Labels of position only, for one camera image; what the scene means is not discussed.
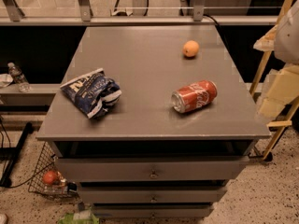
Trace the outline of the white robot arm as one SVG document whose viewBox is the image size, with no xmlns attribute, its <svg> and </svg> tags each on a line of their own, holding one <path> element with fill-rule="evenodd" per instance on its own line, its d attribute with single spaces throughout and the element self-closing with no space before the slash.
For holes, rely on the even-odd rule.
<svg viewBox="0 0 299 224">
<path fill-rule="evenodd" d="M 274 53 L 277 59 L 285 63 L 299 64 L 299 0 L 278 24 Z"/>
</svg>

